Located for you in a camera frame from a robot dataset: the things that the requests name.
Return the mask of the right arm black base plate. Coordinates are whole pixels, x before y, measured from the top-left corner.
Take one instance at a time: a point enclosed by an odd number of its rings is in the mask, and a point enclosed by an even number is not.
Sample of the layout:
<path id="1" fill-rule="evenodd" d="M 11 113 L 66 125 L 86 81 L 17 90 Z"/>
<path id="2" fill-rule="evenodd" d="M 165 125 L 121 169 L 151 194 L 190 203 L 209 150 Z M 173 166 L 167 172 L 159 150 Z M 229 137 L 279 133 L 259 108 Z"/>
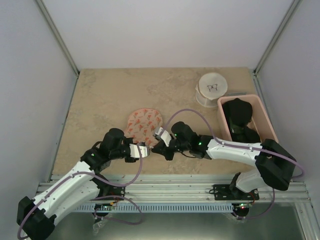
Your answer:
<path id="1" fill-rule="evenodd" d="M 243 192 L 236 187 L 231 189 L 229 184 L 214 184 L 208 193 L 213 195 L 216 201 L 253 201 L 260 199 L 257 189 Z"/>

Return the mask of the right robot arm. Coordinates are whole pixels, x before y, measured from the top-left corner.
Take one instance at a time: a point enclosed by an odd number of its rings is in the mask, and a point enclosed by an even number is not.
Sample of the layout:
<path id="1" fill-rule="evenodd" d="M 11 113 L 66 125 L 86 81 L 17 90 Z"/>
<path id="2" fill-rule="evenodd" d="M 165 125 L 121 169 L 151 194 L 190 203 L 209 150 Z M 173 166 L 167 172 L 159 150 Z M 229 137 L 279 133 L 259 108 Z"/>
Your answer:
<path id="1" fill-rule="evenodd" d="M 224 159 L 252 166 L 248 172 L 238 172 L 229 184 L 229 193 L 236 200 L 252 190 L 269 186 L 275 190 L 289 188 L 296 160 L 273 139 L 242 143 L 226 141 L 211 135 L 198 135 L 182 121 L 169 133 L 162 127 L 154 132 L 158 143 L 152 152 L 171 161 L 176 153 L 189 152 L 196 159 Z"/>

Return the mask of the floral mesh laundry bag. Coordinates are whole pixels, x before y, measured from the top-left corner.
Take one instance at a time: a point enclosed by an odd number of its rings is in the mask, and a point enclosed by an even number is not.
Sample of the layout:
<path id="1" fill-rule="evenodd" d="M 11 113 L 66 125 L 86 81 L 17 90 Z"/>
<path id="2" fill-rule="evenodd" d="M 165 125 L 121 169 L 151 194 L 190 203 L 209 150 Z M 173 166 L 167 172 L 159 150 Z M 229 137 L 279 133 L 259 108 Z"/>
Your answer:
<path id="1" fill-rule="evenodd" d="M 163 118 L 158 110 L 140 108 L 129 115 L 124 136 L 133 138 L 134 143 L 144 142 L 146 146 L 153 148 L 158 143 L 153 134 L 162 125 Z"/>

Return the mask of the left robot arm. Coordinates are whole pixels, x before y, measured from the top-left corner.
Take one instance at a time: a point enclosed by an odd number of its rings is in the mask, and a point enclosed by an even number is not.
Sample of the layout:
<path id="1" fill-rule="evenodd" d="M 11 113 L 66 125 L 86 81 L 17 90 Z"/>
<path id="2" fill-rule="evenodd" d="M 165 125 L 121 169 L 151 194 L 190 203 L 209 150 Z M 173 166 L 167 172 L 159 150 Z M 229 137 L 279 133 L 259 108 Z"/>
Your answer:
<path id="1" fill-rule="evenodd" d="M 125 188 L 135 182 L 110 182 L 101 172 L 111 161 L 127 163 L 143 161 L 150 155 L 144 142 L 134 143 L 122 130 L 110 129 L 103 140 L 88 149 L 74 167 L 50 188 L 33 198 L 24 197 L 18 203 L 19 240 L 45 240 L 66 215 L 89 200 L 110 199 L 110 187 Z"/>

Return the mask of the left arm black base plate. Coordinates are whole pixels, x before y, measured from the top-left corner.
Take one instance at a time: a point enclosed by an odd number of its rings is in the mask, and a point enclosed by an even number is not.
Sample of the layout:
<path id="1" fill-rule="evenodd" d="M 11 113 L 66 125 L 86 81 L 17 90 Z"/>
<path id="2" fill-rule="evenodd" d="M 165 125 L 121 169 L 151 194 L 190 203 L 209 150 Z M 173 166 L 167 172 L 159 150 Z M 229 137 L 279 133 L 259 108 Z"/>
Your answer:
<path id="1" fill-rule="evenodd" d="M 121 201 L 122 199 L 120 199 L 119 196 L 124 197 L 125 191 L 126 191 L 125 187 L 118 187 L 118 186 L 112 186 L 107 184 L 99 190 L 98 197 L 116 196 L 116 197 L 103 198 L 103 200 Z"/>

